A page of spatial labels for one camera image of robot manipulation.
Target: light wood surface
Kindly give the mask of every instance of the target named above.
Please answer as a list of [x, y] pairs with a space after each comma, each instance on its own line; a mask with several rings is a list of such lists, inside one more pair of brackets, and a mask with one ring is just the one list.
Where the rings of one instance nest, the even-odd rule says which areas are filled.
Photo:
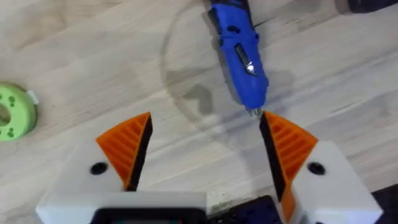
[[[0, 82], [34, 90], [32, 133], [0, 143], [0, 223], [34, 207], [74, 146], [151, 111], [140, 190], [208, 192], [213, 210], [274, 195], [258, 120], [236, 103], [202, 0], [2, 0]], [[266, 109], [336, 142], [370, 190], [398, 182], [398, 6], [252, 0]]]

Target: dark object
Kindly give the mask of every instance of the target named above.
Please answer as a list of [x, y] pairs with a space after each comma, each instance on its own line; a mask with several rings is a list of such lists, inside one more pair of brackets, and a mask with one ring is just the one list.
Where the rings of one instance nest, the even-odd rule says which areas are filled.
[[374, 12], [395, 3], [398, 3], [398, 0], [348, 0], [349, 8], [353, 13]]
[[181, 224], [205, 224], [206, 213], [197, 208], [101, 208], [90, 224], [132, 221], [178, 221]]
[[278, 196], [278, 200], [281, 201], [286, 183], [282, 174], [282, 167], [276, 153], [274, 140], [271, 135], [271, 129], [265, 116], [261, 117], [260, 131], [262, 138], [264, 139], [264, 144], [266, 145], [269, 166], [271, 167], [272, 178], [274, 179], [275, 191]]
[[207, 224], [282, 224], [274, 201], [263, 196], [250, 202], [220, 212]]
[[384, 213], [376, 224], [398, 223], [398, 184], [373, 192]]
[[90, 173], [93, 175], [103, 174], [108, 169], [108, 165], [105, 162], [97, 162], [91, 166]]
[[139, 145], [136, 162], [134, 163], [134, 167], [131, 172], [130, 183], [126, 188], [126, 191], [137, 190], [139, 179], [141, 177], [141, 171], [142, 168], [144, 167], [145, 158], [147, 155], [147, 148], [150, 137], [152, 136], [152, 132], [153, 132], [152, 118], [149, 117], [147, 124], [145, 125], [144, 133], [142, 134], [141, 137], [141, 143]]
[[175, 221], [181, 224], [282, 224], [274, 201], [263, 196], [227, 209], [209, 219], [197, 208], [101, 208], [90, 224], [115, 222]]
[[307, 166], [309, 171], [315, 175], [325, 175], [326, 169], [319, 162], [310, 162]]

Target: green spool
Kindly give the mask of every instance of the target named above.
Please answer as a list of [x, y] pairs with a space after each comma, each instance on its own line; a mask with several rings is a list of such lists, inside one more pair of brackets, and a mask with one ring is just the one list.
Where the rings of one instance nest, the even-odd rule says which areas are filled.
[[0, 83], [0, 141], [19, 139], [36, 124], [36, 109], [19, 87]]

